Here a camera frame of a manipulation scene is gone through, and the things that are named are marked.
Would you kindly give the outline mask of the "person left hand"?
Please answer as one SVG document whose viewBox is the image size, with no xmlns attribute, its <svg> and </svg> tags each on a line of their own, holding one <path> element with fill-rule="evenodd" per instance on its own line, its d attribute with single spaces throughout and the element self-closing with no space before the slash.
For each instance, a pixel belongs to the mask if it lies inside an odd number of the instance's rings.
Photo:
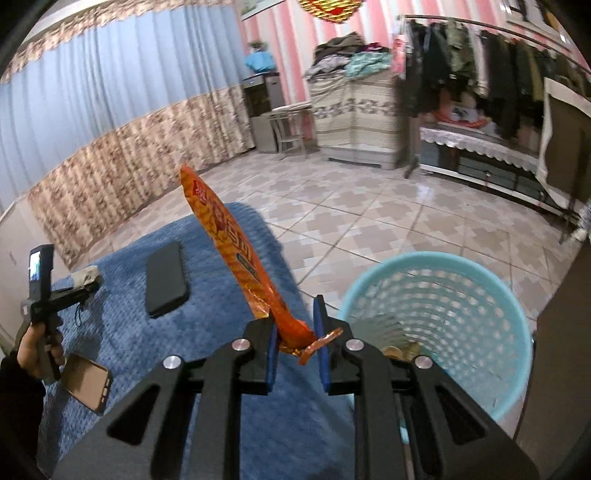
<svg viewBox="0 0 591 480">
<path fill-rule="evenodd" d="M 18 351 L 18 364 L 34 378 L 42 379 L 43 370 L 40 356 L 38 354 L 38 343 L 45 340 L 45 325 L 31 324 L 21 339 Z M 54 337 L 55 343 L 51 347 L 46 347 L 44 353 L 50 354 L 58 366 L 65 362 L 64 349 L 62 346 L 63 336 L 59 330 Z"/>
</svg>

